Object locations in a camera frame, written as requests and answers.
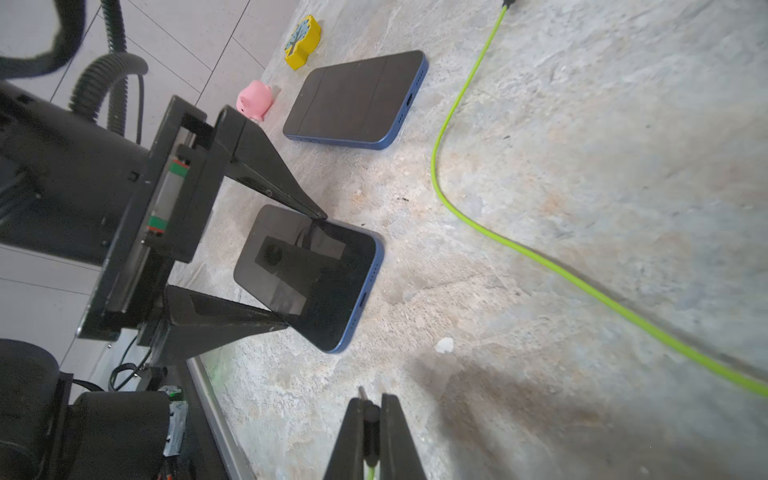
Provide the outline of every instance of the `white debris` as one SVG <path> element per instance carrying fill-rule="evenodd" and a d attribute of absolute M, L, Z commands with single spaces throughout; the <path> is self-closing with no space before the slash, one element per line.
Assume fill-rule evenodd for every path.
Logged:
<path fill-rule="evenodd" d="M 453 351 L 453 339 L 449 336 L 440 339 L 435 345 L 435 351 L 437 353 L 450 353 Z"/>

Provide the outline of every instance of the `smartphone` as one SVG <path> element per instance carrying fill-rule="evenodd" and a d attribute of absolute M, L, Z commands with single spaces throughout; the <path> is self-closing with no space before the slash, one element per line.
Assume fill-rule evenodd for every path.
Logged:
<path fill-rule="evenodd" d="M 420 50 L 316 68 L 307 75 L 283 134 L 382 150 L 400 132 L 428 68 Z"/>
<path fill-rule="evenodd" d="M 267 205 L 234 277 L 314 346 L 337 353 L 352 338 L 383 258 L 372 232 Z"/>

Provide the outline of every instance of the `concrete floor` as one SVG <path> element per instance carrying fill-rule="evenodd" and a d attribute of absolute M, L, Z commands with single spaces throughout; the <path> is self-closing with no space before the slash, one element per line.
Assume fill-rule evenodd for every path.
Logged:
<path fill-rule="evenodd" d="M 456 220 L 429 183 L 440 124 L 501 2 L 304 0 L 323 38 L 263 123 L 336 219 L 386 239 L 349 348 L 298 333 L 204 356 L 258 478 L 321 478 L 346 403 L 399 396 L 428 477 L 765 478 L 768 400 L 672 353 Z M 652 318 L 767 370 L 768 4 L 520 0 L 449 128 L 449 198 Z M 288 141 L 312 68 L 423 50 L 429 73 L 381 152 Z M 265 199 L 227 181 L 174 282 L 257 302 L 232 270 Z M 454 342 L 438 353 L 441 339 Z"/>

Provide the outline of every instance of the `pink piggy bank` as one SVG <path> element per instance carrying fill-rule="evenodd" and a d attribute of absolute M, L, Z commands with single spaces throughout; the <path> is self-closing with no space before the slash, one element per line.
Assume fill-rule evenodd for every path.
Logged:
<path fill-rule="evenodd" d="M 272 106 L 272 89 L 258 80 L 250 82 L 237 95 L 237 110 L 251 120 L 264 120 L 264 114 Z"/>

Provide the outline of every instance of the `neon green cable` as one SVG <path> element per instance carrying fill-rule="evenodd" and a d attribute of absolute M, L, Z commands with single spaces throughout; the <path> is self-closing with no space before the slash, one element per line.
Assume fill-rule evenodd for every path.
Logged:
<path fill-rule="evenodd" d="M 664 345 L 670 347 L 671 349 L 675 350 L 676 352 L 682 355 L 685 355 L 687 358 L 693 360 L 694 362 L 700 363 L 701 365 L 708 368 L 712 372 L 715 372 L 717 375 L 720 375 L 723 378 L 730 380 L 731 382 L 736 383 L 737 385 L 742 386 L 747 390 L 750 390 L 751 392 L 755 392 L 762 396 L 768 396 L 768 385 L 766 385 L 765 383 L 756 379 L 752 379 L 748 376 L 745 376 L 723 365 L 722 363 L 717 362 L 715 359 L 709 356 L 706 356 L 701 352 L 698 352 L 692 346 L 681 342 L 680 340 L 673 337 L 671 334 L 665 332 L 658 326 L 655 326 L 653 323 L 649 322 L 642 316 L 638 315 L 637 313 L 633 312 L 627 307 L 621 305 L 619 302 L 611 299 L 608 295 L 606 295 L 605 293 L 602 293 L 600 290 L 594 288 L 589 283 L 583 281 L 579 277 L 575 276 L 573 273 L 567 271 L 562 266 L 559 266 L 556 263 L 552 262 L 551 260 L 548 260 L 542 257 L 541 255 L 537 254 L 536 252 L 533 252 L 528 248 L 523 247 L 520 243 L 516 243 L 512 240 L 509 240 L 508 238 L 504 238 L 498 233 L 492 232 L 489 229 L 483 227 L 479 223 L 475 222 L 473 219 L 464 215 L 461 211 L 459 211 L 458 208 L 454 207 L 453 204 L 451 204 L 451 202 L 447 198 L 445 198 L 445 195 L 443 194 L 442 190 L 440 190 L 440 185 L 438 184 L 438 181 L 437 181 L 437 150 L 440 147 L 440 142 L 442 140 L 443 134 L 445 133 L 445 129 L 448 127 L 448 123 L 451 121 L 451 118 L 453 117 L 453 114 L 456 111 L 456 107 L 458 107 L 459 102 L 461 102 L 462 97 L 464 97 L 464 93 L 467 91 L 467 87 L 469 86 L 469 83 L 472 81 L 472 78 L 475 76 L 475 72 L 480 66 L 480 62 L 482 62 L 483 57 L 485 57 L 485 52 L 488 50 L 488 46 L 491 44 L 491 41 L 496 35 L 498 26 L 502 23 L 502 19 L 504 18 L 504 14 L 506 12 L 507 12 L 507 7 L 505 6 L 504 8 L 502 8 L 502 13 L 498 16 L 498 20 L 496 20 L 496 24 L 493 26 L 493 31 L 491 32 L 491 36 L 488 37 L 488 40 L 485 42 L 485 45 L 483 46 L 482 51 L 480 52 L 480 56 L 478 57 L 478 60 L 475 63 L 475 66 L 472 67 L 472 72 L 470 72 L 469 78 L 467 78 L 467 81 L 464 83 L 462 90 L 458 93 L 458 97 L 456 98 L 456 101 L 453 103 L 453 106 L 451 107 L 451 111 L 448 113 L 448 117 L 445 119 L 445 122 L 443 122 L 442 127 L 440 128 L 440 133 L 437 137 L 437 141 L 435 141 L 435 147 L 432 150 L 432 163 L 431 163 L 430 170 L 432 173 L 432 186 L 435 188 L 435 192 L 437 193 L 437 196 L 440 199 L 440 201 L 443 202 L 443 204 L 448 208 L 448 210 L 453 212 L 454 215 L 456 215 L 459 219 L 461 219 L 464 223 L 468 224 L 470 227 L 474 228 L 475 230 L 482 233 L 483 235 L 490 237 L 493 240 L 496 240 L 502 245 L 506 245 L 507 247 L 512 248 L 518 253 L 522 253 L 523 255 L 530 258 L 531 260 L 535 260 L 539 262 L 541 265 L 546 266 L 548 269 L 554 271 L 555 273 L 558 273 L 560 276 L 564 277 L 566 280 L 569 280 L 570 282 L 572 282 L 574 285 L 581 288 L 586 293 L 589 293 L 594 298 L 600 300 L 602 303 L 604 303 L 608 308 L 610 308 L 614 312 L 618 313 L 625 319 L 634 323 L 636 326 L 639 326 L 641 329 L 645 330 L 646 333 L 654 337 L 659 342 L 662 342 Z"/>

